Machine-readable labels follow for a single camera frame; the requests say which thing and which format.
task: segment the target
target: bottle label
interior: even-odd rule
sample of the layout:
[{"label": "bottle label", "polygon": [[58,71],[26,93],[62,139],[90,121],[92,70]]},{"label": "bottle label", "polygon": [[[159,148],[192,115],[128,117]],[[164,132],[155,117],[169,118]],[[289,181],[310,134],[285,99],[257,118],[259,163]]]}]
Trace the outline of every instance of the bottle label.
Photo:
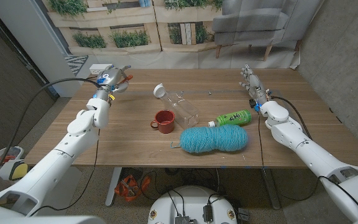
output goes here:
[{"label": "bottle label", "polygon": [[247,110],[242,110],[218,116],[216,119],[220,126],[225,124],[241,125],[251,122],[251,113]]}]

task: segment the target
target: orange object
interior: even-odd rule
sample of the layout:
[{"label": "orange object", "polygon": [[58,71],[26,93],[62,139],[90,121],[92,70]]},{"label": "orange object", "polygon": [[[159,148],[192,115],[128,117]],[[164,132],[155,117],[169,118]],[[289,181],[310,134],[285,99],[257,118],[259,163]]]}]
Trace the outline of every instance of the orange object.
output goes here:
[{"label": "orange object", "polygon": [[16,159],[16,156],[6,156],[3,162],[10,161],[11,159]]},{"label": "orange object", "polygon": [[[123,179],[123,181],[129,186],[129,187],[134,187],[134,189],[139,188],[137,186],[137,182],[135,180],[135,178],[132,175],[129,175],[127,177],[125,177]],[[151,178],[149,176],[145,177],[142,183],[142,191],[146,191],[147,187],[149,186],[151,181]],[[141,193],[142,191],[138,190],[134,196],[129,196],[129,189],[122,183],[119,182],[117,184],[117,187],[114,189],[114,192],[120,196],[124,196],[125,197],[125,201],[127,202],[131,202],[133,200],[135,200]]]},{"label": "orange object", "polygon": [[123,81],[120,82],[120,84],[126,82],[126,81],[129,81],[133,78],[134,76],[133,75],[128,75]]}]

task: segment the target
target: clear plastic bottle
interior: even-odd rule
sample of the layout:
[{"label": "clear plastic bottle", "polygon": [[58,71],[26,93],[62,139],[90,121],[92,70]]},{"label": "clear plastic bottle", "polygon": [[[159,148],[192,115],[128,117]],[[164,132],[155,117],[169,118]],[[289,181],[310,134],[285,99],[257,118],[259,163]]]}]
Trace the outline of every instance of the clear plastic bottle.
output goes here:
[{"label": "clear plastic bottle", "polygon": [[176,93],[167,93],[162,83],[154,88],[154,96],[163,101],[165,109],[173,111],[175,121],[183,129],[198,123],[198,109]]},{"label": "clear plastic bottle", "polygon": [[208,127],[219,127],[225,124],[242,125],[249,122],[251,122],[251,113],[248,110],[240,110],[218,116],[214,121],[208,122]]}]

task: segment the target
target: teal yarn ball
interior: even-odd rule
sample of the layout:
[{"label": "teal yarn ball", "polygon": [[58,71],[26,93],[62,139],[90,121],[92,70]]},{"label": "teal yarn ball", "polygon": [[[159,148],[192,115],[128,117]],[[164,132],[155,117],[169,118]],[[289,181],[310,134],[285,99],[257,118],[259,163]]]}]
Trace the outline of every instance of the teal yarn ball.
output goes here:
[{"label": "teal yarn ball", "polygon": [[237,125],[217,128],[188,128],[180,135],[180,146],[187,152],[209,152],[214,149],[232,152],[247,144],[247,132]]}]

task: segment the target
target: chair leg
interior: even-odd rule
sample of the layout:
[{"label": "chair leg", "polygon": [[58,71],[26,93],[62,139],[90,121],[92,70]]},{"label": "chair leg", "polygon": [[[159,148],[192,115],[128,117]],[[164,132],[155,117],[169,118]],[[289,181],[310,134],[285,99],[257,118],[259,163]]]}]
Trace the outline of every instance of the chair leg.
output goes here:
[{"label": "chair leg", "polygon": [[219,53],[221,52],[222,45],[216,46],[216,58],[219,58]]},{"label": "chair leg", "polygon": [[299,51],[299,48],[301,47],[302,40],[298,40],[295,45],[295,51]]},{"label": "chair leg", "polygon": [[269,56],[270,50],[272,49],[273,45],[269,45],[266,47],[266,52],[264,56],[264,62],[267,60],[267,56]]}]

